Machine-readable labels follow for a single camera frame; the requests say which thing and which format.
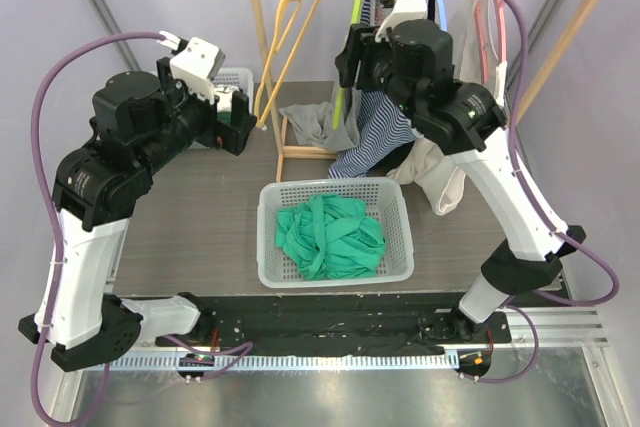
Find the lime green hanger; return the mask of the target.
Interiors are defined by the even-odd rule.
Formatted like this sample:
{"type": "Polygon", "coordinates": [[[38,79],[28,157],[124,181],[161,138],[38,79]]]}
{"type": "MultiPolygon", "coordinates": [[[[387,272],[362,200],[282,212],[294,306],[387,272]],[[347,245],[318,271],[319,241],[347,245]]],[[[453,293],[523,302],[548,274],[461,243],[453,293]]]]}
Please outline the lime green hanger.
{"type": "MultiPolygon", "coordinates": [[[[353,0],[351,16],[350,16],[350,24],[356,24],[360,20],[361,11],[363,6],[363,0],[353,0]]],[[[347,34],[345,46],[342,52],[336,57],[335,65],[338,69],[339,74],[339,89],[337,91],[334,103],[334,112],[332,117],[332,129],[337,130],[340,126],[340,122],[343,120],[344,110],[347,106],[347,96],[348,89],[346,87],[346,78],[349,73],[349,61],[351,58],[350,54],[350,35],[347,34]]]]}

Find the grey tank top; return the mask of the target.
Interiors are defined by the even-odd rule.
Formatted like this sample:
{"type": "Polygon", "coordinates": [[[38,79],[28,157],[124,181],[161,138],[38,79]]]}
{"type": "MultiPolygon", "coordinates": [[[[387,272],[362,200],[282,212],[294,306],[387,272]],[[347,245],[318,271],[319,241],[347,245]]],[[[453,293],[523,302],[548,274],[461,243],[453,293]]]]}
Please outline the grey tank top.
{"type": "Polygon", "coordinates": [[[343,109],[338,127],[333,127],[335,106],[331,102],[320,104],[295,104],[280,108],[279,113],[291,124],[297,143],[302,146],[323,148],[341,152],[360,144],[357,125],[361,108],[361,95],[355,94],[343,109]]]}

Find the green tank top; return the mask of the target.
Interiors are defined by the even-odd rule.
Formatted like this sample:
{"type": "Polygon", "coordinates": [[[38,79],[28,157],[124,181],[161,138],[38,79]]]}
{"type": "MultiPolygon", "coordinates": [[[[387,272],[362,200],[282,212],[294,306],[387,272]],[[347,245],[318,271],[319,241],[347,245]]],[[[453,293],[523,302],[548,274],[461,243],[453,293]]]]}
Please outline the green tank top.
{"type": "Polygon", "coordinates": [[[309,281],[373,277],[387,247],[366,203],[334,193],[280,209],[274,244],[309,281]]]}

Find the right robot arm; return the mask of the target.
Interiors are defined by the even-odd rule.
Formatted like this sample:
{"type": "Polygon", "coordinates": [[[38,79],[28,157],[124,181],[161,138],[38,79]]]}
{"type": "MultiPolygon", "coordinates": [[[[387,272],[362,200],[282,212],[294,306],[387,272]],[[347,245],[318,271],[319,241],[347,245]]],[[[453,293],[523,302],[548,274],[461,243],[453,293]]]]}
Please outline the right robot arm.
{"type": "Polygon", "coordinates": [[[355,23],[335,66],[341,86],[384,93],[450,157],[504,231],[451,314],[455,336],[472,342],[508,298],[549,285],[586,233],[561,220],[544,223],[553,211],[539,191],[520,184],[529,175],[514,165],[504,112],[485,87],[455,78],[452,51],[452,37],[428,19],[387,28],[355,23]]]}

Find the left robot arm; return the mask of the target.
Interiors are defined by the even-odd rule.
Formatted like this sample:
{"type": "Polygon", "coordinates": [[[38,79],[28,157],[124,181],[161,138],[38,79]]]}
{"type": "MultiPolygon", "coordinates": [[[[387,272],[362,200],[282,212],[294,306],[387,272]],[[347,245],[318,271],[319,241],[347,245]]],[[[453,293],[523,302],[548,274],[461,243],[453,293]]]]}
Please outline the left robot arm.
{"type": "Polygon", "coordinates": [[[211,309],[196,296],[135,301],[105,291],[118,267],[129,221],[153,177],[193,143],[239,155],[256,119],[248,96],[231,94],[231,112],[199,98],[169,74],[124,72],[93,98],[93,134],[60,162],[53,187],[64,253],[51,320],[24,317],[20,332],[51,344],[65,372],[113,362],[138,342],[176,336],[190,345],[210,340],[211,309]]]}

